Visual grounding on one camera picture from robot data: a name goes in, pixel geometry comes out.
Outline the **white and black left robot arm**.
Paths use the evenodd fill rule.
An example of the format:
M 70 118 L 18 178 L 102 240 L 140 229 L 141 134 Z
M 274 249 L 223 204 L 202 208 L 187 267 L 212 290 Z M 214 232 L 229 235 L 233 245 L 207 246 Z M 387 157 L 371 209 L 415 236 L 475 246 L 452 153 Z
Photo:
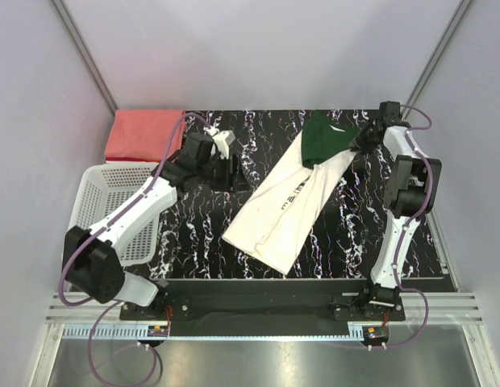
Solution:
M 233 131 L 209 129 L 188 135 L 181 149 L 166 156 L 142 186 L 104 219 L 87 228 L 71 227 L 65 234 L 59 282 L 84 291 L 89 300 L 137 305 L 150 319 L 159 318 L 166 300 L 161 287 L 127 272 L 120 263 L 126 246 L 158 214 L 174 206 L 198 185 L 214 192 L 249 190 L 240 158 L 231 151 Z

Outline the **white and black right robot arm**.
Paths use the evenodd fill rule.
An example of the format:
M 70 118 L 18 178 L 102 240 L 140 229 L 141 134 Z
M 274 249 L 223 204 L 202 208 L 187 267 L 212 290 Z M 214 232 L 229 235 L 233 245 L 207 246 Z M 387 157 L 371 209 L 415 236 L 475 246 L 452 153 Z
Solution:
M 352 141 L 353 150 L 370 152 L 382 145 L 394 158 L 385 187 L 385 234 L 369 281 L 355 307 L 366 320 L 380 321 L 387 314 L 400 311 L 401 294 L 416 291 L 402 285 L 402 269 L 422 218 L 434 206 L 442 169 L 442 162 L 428 157 L 412 135 L 413 131 L 430 129 L 430 117 L 423 114 L 426 126 L 411 127 L 402 119 L 404 107 L 400 102 L 381 102 L 377 117 Z

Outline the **white and green raglan t-shirt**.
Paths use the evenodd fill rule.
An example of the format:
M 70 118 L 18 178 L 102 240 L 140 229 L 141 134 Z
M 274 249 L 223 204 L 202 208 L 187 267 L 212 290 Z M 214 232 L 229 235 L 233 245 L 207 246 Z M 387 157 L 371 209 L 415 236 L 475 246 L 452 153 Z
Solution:
M 306 121 L 284 155 L 241 207 L 223 240 L 287 274 L 341 177 L 356 156 L 360 128 L 319 111 Z

